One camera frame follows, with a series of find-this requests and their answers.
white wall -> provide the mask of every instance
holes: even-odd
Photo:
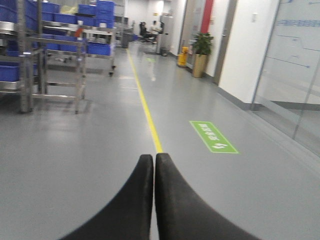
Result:
[[[206,73],[211,77],[215,75],[219,49],[222,41],[222,34],[227,17],[228,5],[229,0],[214,0],[211,11],[211,19],[213,23],[209,25],[208,32],[214,37],[214,39],[212,40],[212,52],[206,68]]]
[[[169,13],[169,10],[171,9],[171,1],[164,1],[163,5],[163,13]]]
[[[181,30],[184,20],[186,0],[174,0],[171,2],[171,9],[173,11],[174,24],[173,24],[173,35],[172,35],[172,44],[170,52],[174,55],[179,53],[179,44]]]
[[[244,103],[252,102],[278,1],[238,1],[219,86]]]
[[[149,0],[147,12],[144,13],[146,16],[146,26],[149,29],[152,25],[152,22],[160,20],[160,15],[164,10],[164,1],[163,0]]]
[[[139,24],[140,22],[147,22],[147,11],[148,11],[148,0],[128,0],[126,17],[129,18],[128,25],[131,26],[132,22],[135,21],[134,34],[139,35]]]

green floor sign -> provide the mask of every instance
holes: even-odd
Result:
[[[212,153],[239,153],[222,135],[222,133],[212,124],[212,122],[190,121],[190,123]]]

trash bin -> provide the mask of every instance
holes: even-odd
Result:
[[[168,50],[165,47],[161,47],[160,55],[166,57],[168,55]]]
[[[130,37],[131,37],[130,33],[126,33],[126,32],[123,33],[123,39],[121,44],[121,47],[123,49],[127,49],[129,47]]]

metal pole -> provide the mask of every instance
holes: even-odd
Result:
[[[26,51],[26,17],[25,17],[25,1],[17,0],[17,14],[18,14],[18,46],[20,56],[24,55]],[[20,111],[27,113],[31,111],[30,106],[30,83],[27,78],[27,63],[26,58],[20,62],[20,82],[21,82],[21,100],[20,100]]]

blue plastic crate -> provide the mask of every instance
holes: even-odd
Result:
[[[52,35],[66,35],[65,31],[58,31],[58,30],[51,30],[51,29],[43,29],[42,31],[44,34],[52,34]]]
[[[35,2],[31,0],[25,0],[24,1],[24,8],[25,8],[25,15],[29,18],[32,18],[33,20],[37,20],[37,5]]]
[[[115,26],[115,21],[114,20],[97,19],[95,21],[96,27],[100,27],[100,24],[106,24],[106,27],[108,29],[113,29]]]
[[[17,12],[8,8],[7,6],[0,5],[0,21],[16,23]]]
[[[113,1],[96,1],[96,9],[97,10],[105,10],[110,12],[115,12],[115,3]]]
[[[96,15],[96,6],[95,5],[84,5],[79,4],[78,5],[78,13],[79,14],[88,14],[88,15]]]
[[[55,19],[54,14],[52,12],[42,12],[42,21],[53,22]]]
[[[96,11],[96,18],[108,21],[114,21],[115,16],[113,12],[105,11],[105,10],[98,10]]]
[[[37,21],[32,19],[31,17],[29,16],[25,16],[25,21],[26,21],[26,27],[28,29],[31,29],[31,30],[34,30],[36,31],[37,28],[38,28],[38,24],[37,24]]]
[[[78,21],[83,21],[84,26],[96,26],[96,19],[93,17],[77,16]]]
[[[19,80],[18,62],[0,62],[0,81],[16,82]]]
[[[7,50],[6,55],[10,57],[19,57],[19,51]]]
[[[76,42],[77,38],[73,36],[54,36],[56,40]],[[77,52],[77,46],[59,44],[59,50],[65,52]]]
[[[65,24],[77,24],[77,16],[70,14],[54,13],[54,21]]]
[[[46,49],[48,49],[48,50],[59,50],[59,44],[47,43],[46,44]]]
[[[38,75],[38,64],[36,63],[33,64],[33,75],[34,76]]]
[[[87,48],[88,54],[106,55],[109,56],[111,48],[109,44],[89,42]]]
[[[17,1],[16,0],[0,0],[0,5],[3,5],[12,10],[17,10]]]
[[[42,11],[47,13],[60,13],[60,5],[50,2],[43,2]]]
[[[77,52],[77,46],[71,46],[71,45],[64,45],[60,44],[59,45],[59,50],[60,51],[65,51],[65,52]]]

